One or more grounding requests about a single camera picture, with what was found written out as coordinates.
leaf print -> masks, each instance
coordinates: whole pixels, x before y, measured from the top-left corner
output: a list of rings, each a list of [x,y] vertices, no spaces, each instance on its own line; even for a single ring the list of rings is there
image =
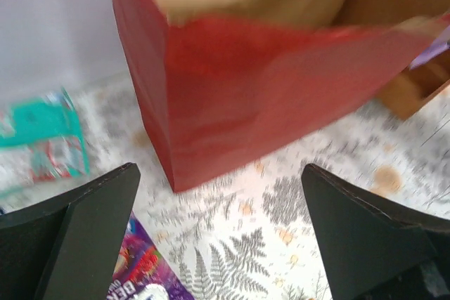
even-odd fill
[[[169,210],[147,211],[150,219],[161,226],[173,225],[180,226],[186,221],[186,217],[182,216],[182,212],[178,207]]]
[[[423,156],[423,154],[418,154],[412,149],[405,151],[404,155],[408,159],[409,167],[416,176],[427,176],[432,174],[430,168],[430,159]]]
[[[235,269],[231,274],[230,285],[241,291],[245,290],[247,292],[263,292],[268,294],[267,289],[259,284],[258,281],[251,279],[243,271],[238,269]]]
[[[330,159],[333,159],[333,162],[337,159],[341,159],[342,157],[359,159],[361,156],[365,155],[365,151],[373,149],[381,142],[380,137],[376,135],[370,135],[368,138],[364,137],[364,139],[348,139],[342,137],[335,138],[334,141],[335,146],[332,151],[328,152],[326,160],[323,160],[322,158],[315,158],[311,161],[311,163],[315,163],[328,171],[333,171],[333,168],[329,165]]]
[[[218,191],[223,190],[224,188],[229,188],[234,181],[234,178],[242,172],[242,169],[237,169],[232,171],[226,175],[217,177],[210,182],[202,184],[198,189],[196,189],[199,193],[202,191]]]
[[[300,177],[278,178],[272,190],[263,193],[262,209],[273,224],[288,226],[299,217],[311,223]]]
[[[262,264],[255,260],[266,254],[261,250],[265,246],[262,238],[262,229],[256,229],[250,236],[244,234],[241,239],[230,237],[237,251],[234,261],[238,268],[244,268],[248,273],[261,273],[269,276],[269,272]]]
[[[169,251],[169,261],[172,263],[180,264],[184,259],[184,252],[186,252],[186,244],[172,244],[172,248]]]
[[[212,244],[210,244],[211,249],[211,278],[216,287],[221,289],[225,287],[227,283],[226,275],[229,273],[229,269],[225,265],[225,261],[220,256],[219,250]]]
[[[191,272],[188,269],[188,266],[184,263],[180,263],[180,281],[184,285],[184,287],[188,290],[192,290],[192,275]]]
[[[203,229],[206,229],[207,231],[214,230],[213,218],[216,216],[217,212],[223,208],[224,203],[227,203],[229,200],[235,200],[236,195],[236,193],[232,193],[228,196],[221,194],[209,201],[211,206],[208,209],[190,212],[188,214],[188,218],[195,219],[196,224],[192,228],[189,228],[188,230],[185,230],[181,234],[177,235],[174,238],[174,241],[185,242],[193,237],[196,242],[199,242],[203,236]]]
[[[233,290],[226,288],[221,289],[217,300],[247,300],[242,294],[236,294]]]
[[[224,216],[225,216],[225,219],[226,219],[226,220],[229,220],[229,219],[230,219],[231,205],[233,204],[233,202],[235,201],[235,199],[236,199],[236,194],[234,193],[234,194],[232,194],[232,197],[229,198],[229,199],[226,201],[226,203],[225,203],[225,206],[224,206]]]
[[[322,275],[322,272],[319,271],[315,291],[316,300],[324,300],[328,289],[329,289],[328,282],[326,279],[324,279],[324,275]]]
[[[195,249],[196,268],[195,278],[192,286],[192,293],[197,299],[209,300],[214,293],[214,285],[207,272],[205,262],[200,252]]]
[[[304,293],[302,288],[297,287],[295,289],[293,286],[290,286],[289,289],[285,291],[283,296],[283,300],[307,300],[307,296]]]
[[[230,237],[230,239],[233,242],[236,253],[224,241],[221,241],[225,251],[225,264],[228,266],[227,268],[222,268],[222,271],[226,270],[226,272],[225,276],[221,276],[221,278],[226,278],[232,287],[238,288],[240,291],[263,292],[267,294],[268,291],[265,287],[244,273],[245,271],[247,273],[259,273],[269,276],[267,269],[255,259],[266,256],[261,250],[265,246],[262,229],[258,228],[250,235],[244,234],[241,236],[241,239],[235,237]]]
[[[385,121],[381,124],[381,128],[386,131],[396,131],[400,126],[402,121],[395,117],[391,112],[386,111]]]

orange stain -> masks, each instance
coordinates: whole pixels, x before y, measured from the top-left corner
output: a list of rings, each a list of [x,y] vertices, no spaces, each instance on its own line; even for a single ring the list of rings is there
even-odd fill
[[[294,266],[297,265],[297,263],[298,263],[298,255],[293,254],[292,256],[290,256],[289,263],[288,263],[290,265],[290,267],[293,268]]]
[[[276,233],[286,246],[288,246],[296,238],[294,232],[284,228],[278,228]]]
[[[399,172],[391,166],[383,165],[375,170],[373,175],[375,186],[390,193],[400,190],[402,179]]]
[[[280,279],[280,278],[275,278],[274,284],[275,286],[277,286],[278,288],[282,288],[284,286],[284,279]]]
[[[253,210],[253,206],[251,203],[249,202],[241,202],[239,204],[239,212],[243,215],[243,216],[251,216],[254,214],[254,210]]]
[[[260,174],[261,176],[264,175],[264,164],[262,164],[260,161],[256,161],[253,166],[255,167],[255,170],[258,174]]]
[[[166,240],[167,237],[169,237],[169,233],[165,231],[160,231],[156,234],[156,241],[157,243],[161,243],[161,241]]]

fern leaf pattern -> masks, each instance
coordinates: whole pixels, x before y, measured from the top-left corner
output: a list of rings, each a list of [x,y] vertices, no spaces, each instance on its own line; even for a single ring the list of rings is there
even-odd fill
[[[195,277],[192,287],[193,295],[197,299],[211,299],[214,293],[214,284],[212,283],[209,273],[206,269],[205,261],[202,255],[195,249],[196,268]]]
[[[186,289],[192,289],[193,279],[192,273],[189,271],[188,266],[184,263],[180,263],[180,281]]]
[[[90,86],[72,99],[94,176],[127,159],[138,164],[134,212],[196,300],[331,299],[302,190],[307,163],[367,188],[376,188],[380,166],[392,167],[402,182],[397,202],[449,217],[450,89],[407,124],[370,102],[261,158],[264,175],[249,165],[181,194],[172,193],[146,138],[128,75]],[[405,140],[413,142],[406,146]],[[180,163],[179,169],[187,167]],[[71,182],[62,182],[58,191],[79,185]],[[0,208],[22,209],[54,192],[46,186],[24,189],[3,198]]]

red paper bag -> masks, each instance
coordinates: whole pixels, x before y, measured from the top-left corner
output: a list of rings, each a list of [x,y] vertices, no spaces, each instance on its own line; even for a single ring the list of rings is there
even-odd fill
[[[206,15],[175,27],[153,0],[113,6],[143,123],[174,192],[357,109],[450,23],[311,31]],[[361,16],[348,8],[341,19]]]

paper bag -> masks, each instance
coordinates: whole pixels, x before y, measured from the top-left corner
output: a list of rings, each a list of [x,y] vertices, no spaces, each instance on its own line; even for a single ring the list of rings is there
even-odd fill
[[[170,25],[153,0],[113,0],[143,123],[175,192],[355,110],[450,22],[392,26],[443,13],[448,0],[347,3],[336,19],[344,27],[308,30],[233,13]]]
[[[450,221],[313,164],[302,185],[333,300],[450,299]]]

